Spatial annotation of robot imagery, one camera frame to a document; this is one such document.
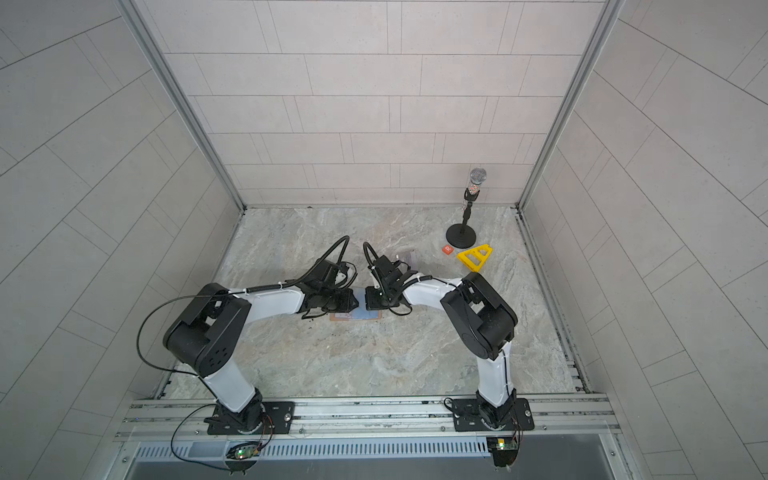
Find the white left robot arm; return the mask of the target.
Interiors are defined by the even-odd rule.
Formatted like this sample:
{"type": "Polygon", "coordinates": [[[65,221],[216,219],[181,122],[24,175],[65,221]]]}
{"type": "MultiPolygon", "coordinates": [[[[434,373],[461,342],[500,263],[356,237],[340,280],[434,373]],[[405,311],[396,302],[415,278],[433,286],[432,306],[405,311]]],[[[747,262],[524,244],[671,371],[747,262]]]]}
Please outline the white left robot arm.
{"type": "Polygon", "coordinates": [[[320,259],[300,278],[278,284],[239,292],[208,284],[166,331],[163,346],[202,379],[221,414],[245,430],[259,417],[262,401],[233,359],[245,327],[280,315],[309,318],[313,310],[349,313],[359,306],[351,288],[356,277],[354,264],[320,259]]]}

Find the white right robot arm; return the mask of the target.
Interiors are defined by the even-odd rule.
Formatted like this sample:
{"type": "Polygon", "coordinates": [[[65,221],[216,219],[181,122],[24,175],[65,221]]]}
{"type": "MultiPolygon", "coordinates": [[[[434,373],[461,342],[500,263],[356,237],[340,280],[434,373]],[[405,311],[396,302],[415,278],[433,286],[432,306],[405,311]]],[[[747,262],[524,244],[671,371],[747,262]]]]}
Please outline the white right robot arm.
{"type": "Polygon", "coordinates": [[[447,315],[460,340],[475,355],[479,374],[477,399],[486,422],[496,428],[517,399],[509,357],[518,317],[479,273],[444,280],[422,274],[401,260],[365,255],[374,284],[365,290],[366,308],[405,316],[414,306],[447,315]]]}

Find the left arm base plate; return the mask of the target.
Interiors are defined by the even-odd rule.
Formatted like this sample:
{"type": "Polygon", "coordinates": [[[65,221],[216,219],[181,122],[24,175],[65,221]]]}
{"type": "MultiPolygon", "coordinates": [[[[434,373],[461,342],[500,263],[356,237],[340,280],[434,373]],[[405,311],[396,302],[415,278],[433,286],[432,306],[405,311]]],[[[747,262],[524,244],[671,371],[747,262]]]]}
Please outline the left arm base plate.
{"type": "Polygon", "coordinates": [[[290,432],[296,404],[288,401],[256,402],[233,413],[216,404],[204,419],[209,435],[283,435],[290,432]]]}

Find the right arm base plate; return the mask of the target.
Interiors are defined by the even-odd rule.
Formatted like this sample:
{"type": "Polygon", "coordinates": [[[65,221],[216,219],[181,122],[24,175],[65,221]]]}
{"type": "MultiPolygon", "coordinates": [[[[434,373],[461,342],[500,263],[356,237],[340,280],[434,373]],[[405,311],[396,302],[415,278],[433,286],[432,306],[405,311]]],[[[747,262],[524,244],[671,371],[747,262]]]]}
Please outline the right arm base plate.
{"type": "Polygon", "coordinates": [[[447,397],[443,405],[451,413],[457,432],[527,432],[535,429],[529,402],[522,397],[510,397],[500,407],[494,407],[479,396],[447,397]]]}

